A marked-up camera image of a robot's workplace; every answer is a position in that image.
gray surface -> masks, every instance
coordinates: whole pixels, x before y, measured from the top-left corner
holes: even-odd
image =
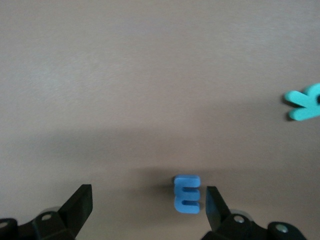
[[[281,95],[319,82],[319,1],[0,2],[0,218],[93,185],[78,239],[197,240],[173,206],[198,174],[263,227],[320,227],[320,118]]]

table surface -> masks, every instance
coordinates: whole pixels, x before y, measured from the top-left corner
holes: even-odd
[[[320,117],[288,121],[320,82],[320,1],[2,0],[0,218],[92,184],[78,240],[198,240],[171,179],[201,177],[262,227],[320,227]]]

black mechanical part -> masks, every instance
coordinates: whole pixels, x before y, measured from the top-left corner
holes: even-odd
[[[206,188],[205,212],[211,231],[202,240],[307,240],[293,225],[271,222],[267,229],[241,214],[232,214],[215,186]]]
[[[75,240],[93,209],[92,186],[81,185],[58,211],[47,211],[18,226],[0,219],[0,240]]]

